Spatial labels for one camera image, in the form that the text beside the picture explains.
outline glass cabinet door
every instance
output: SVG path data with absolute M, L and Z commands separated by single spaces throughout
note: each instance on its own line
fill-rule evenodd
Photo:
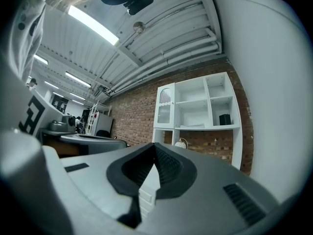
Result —
M 159 87 L 156 96 L 155 128 L 174 128 L 175 83 Z

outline black box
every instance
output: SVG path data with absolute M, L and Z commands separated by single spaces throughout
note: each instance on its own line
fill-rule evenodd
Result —
M 220 125 L 229 125 L 229 124 L 231 124 L 230 114 L 220 115 Z

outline fluorescent light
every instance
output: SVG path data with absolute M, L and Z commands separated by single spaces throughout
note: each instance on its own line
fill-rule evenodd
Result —
M 40 56 L 37 56 L 36 54 L 34 55 L 34 58 L 38 59 L 39 61 L 43 62 L 45 65 L 48 65 L 48 61 L 43 59 L 42 57 Z
M 78 96 L 78 95 L 75 95 L 75 94 L 73 94 L 73 93 L 70 93 L 71 95 L 73 95 L 73 96 L 75 96 L 75 97 L 78 97 L 78 98 L 80 98 L 80 99 L 82 99 L 82 100 L 85 100 L 83 97 L 81 97 L 81 96 Z
M 82 105 L 84 105 L 83 103 L 80 103 L 80 102 L 77 102 L 77 101 L 75 101 L 75 100 L 73 100 L 75 103 L 78 103 L 78 104 L 82 104 Z
M 50 86 L 52 86 L 52 87 L 54 87 L 54 88 L 57 88 L 57 89 L 59 88 L 59 87 L 56 87 L 56 86 L 53 85 L 53 84 L 48 83 L 47 81 L 45 81 L 45 83 L 48 84 L 48 85 L 50 85 Z
M 107 28 L 105 28 L 102 24 L 97 22 L 91 16 L 88 16 L 85 12 L 77 9 L 73 5 L 70 6 L 68 14 L 78 21 L 81 21 L 84 25 L 88 26 L 90 29 L 98 33 L 101 37 L 107 40 L 110 44 L 115 45 L 118 41 L 118 37 L 116 37 L 112 32 L 110 32 Z
M 53 92 L 53 94 L 56 94 L 57 96 L 63 97 L 62 95 L 60 95 L 60 94 L 57 94 L 57 93 L 55 93 L 55 92 Z
M 67 71 L 65 72 L 65 75 L 66 75 L 66 76 L 69 76 L 69 77 L 71 77 L 71 78 L 73 78 L 73 79 L 75 79 L 76 81 L 80 82 L 80 83 L 83 84 L 83 85 L 86 85 L 86 86 L 89 87 L 89 88 L 91 87 L 91 84 L 88 84 L 88 83 L 84 82 L 83 80 L 79 79 L 79 78 L 76 77 L 76 76 L 73 76 L 72 74 L 68 73 Z

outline black logo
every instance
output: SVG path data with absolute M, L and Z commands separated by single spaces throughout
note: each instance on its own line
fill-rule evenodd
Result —
M 38 113 L 37 113 L 34 121 L 31 119 L 34 115 L 33 111 L 30 109 L 31 104 L 35 105 L 35 107 L 38 109 Z M 39 100 L 35 96 L 33 96 L 31 98 L 30 102 L 28 103 L 28 106 L 29 106 L 29 108 L 27 110 L 28 117 L 26 119 L 25 125 L 23 125 L 20 122 L 19 128 L 21 131 L 27 133 L 27 127 L 30 126 L 29 134 L 32 135 L 36 129 L 37 123 L 38 123 L 41 115 L 43 114 L 43 112 L 45 110 L 45 107 L 39 102 Z

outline person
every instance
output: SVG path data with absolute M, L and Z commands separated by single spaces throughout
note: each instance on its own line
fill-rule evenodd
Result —
M 30 80 L 30 82 L 29 82 L 28 84 L 26 84 L 26 87 L 32 88 L 32 87 L 34 87 L 35 85 L 37 85 L 37 81 L 36 81 L 35 78 L 32 78 L 32 79 Z
M 80 117 L 77 117 L 75 119 L 75 128 L 78 133 L 79 133 L 79 123 L 80 123 Z
M 83 134 L 84 132 L 84 118 L 83 117 L 80 118 L 78 127 L 79 127 L 79 133 Z
M 50 0 L 56 4 L 65 0 Z M 82 0 L 68 0 L 70 6 Z M 0 41 L 0 67 L 10 68 L 26 83 L 43 36 L 46 0 L 23 0 L 4 29 Z

